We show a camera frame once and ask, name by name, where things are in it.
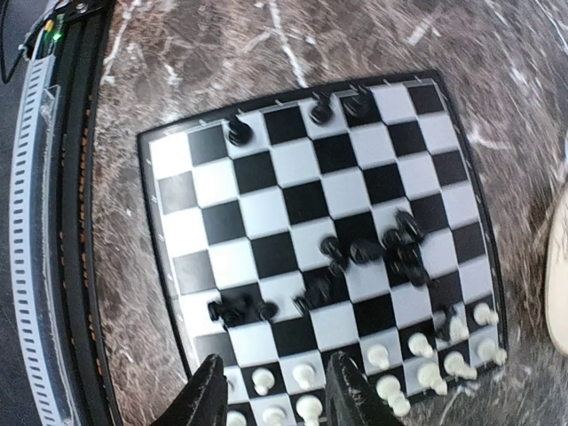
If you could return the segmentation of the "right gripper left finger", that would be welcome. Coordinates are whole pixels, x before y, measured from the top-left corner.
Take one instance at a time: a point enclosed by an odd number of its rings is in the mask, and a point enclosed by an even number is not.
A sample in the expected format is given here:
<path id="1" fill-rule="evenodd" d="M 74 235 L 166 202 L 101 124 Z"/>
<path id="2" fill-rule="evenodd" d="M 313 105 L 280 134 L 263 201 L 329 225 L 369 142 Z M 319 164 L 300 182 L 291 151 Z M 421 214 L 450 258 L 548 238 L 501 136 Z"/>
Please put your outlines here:
<path id="1" fill-rule="evenodd" d="M 217 354 L 208 355 L 153 426 L 226 425 L 227 401 L 223 360 Z"/>

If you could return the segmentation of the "black chess piece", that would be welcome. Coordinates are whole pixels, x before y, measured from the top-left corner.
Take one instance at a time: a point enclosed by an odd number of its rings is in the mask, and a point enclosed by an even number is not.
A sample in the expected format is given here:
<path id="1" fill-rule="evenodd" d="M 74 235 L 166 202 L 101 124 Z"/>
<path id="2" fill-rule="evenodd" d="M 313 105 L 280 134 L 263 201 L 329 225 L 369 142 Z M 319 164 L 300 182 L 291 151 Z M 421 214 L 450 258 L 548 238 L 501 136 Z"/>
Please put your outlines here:
<path id="1" fill-rule="evenodd" d="M 252 139 L 251 127 L 243 122 L 238 116 L 232 116 L 228 120 L 228 139 L 234 146 L 244 146 Z"/>

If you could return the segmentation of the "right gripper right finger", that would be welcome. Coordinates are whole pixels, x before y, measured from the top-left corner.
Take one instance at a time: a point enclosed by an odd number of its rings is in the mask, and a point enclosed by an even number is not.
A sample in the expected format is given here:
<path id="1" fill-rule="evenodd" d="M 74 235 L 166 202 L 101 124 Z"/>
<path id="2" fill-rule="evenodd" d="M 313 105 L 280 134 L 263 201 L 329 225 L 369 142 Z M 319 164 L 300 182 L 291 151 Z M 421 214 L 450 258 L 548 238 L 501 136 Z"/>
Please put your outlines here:
<path id="1" fill-rule="evenodd" d="M 334 352 L 327 363 L 325 395 L 328 425 L 402 424 L 343 351 Z"/>

